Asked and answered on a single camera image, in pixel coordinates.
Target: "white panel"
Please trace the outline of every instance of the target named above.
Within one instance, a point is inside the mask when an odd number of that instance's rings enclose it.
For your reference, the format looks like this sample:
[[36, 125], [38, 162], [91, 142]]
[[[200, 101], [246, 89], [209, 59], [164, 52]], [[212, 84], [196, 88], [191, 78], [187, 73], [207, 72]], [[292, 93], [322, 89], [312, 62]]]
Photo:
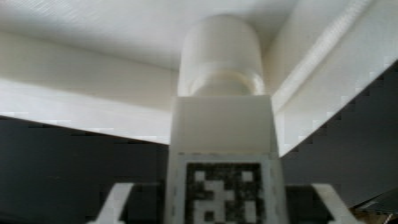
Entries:
[[0, 1], [0, 29], [178, 69], [184, 38], [209, 16], [244, 17], [264, 46], [297, 0]]
[[276, 113], [285, 155], [398, 59], [398, 4], [377, 1]]
[[0, 33], [0, 114], [169, 143], [177, 73]]

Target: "black wall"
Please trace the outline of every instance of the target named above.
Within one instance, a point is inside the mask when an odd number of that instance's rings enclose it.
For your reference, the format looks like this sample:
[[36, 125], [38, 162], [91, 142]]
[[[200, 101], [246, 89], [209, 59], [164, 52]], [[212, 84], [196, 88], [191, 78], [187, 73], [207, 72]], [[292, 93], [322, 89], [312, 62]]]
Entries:
[[398, 187], [398, 64], [283, 164], [287, 182], [333, 183], [351, 206]]
[[[43, 224], [86, 223], [113, 184], [162, 182], [166, 161], [166, 145], [2, 118], [0, 220], [11, 216]], [[157, 190], [141, 188], [132, 197], [129, 220], [157, 223]]]

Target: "white ceiling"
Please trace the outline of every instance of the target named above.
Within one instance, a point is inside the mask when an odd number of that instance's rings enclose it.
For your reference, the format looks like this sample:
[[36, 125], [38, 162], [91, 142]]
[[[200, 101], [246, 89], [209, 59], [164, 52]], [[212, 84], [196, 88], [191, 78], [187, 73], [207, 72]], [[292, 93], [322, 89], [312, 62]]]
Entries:
[[180, 67], [184, 37], [212, 15], [241, 16], [264, 48], [297, 0], [6, 0], [0, 29], [166, 68]]

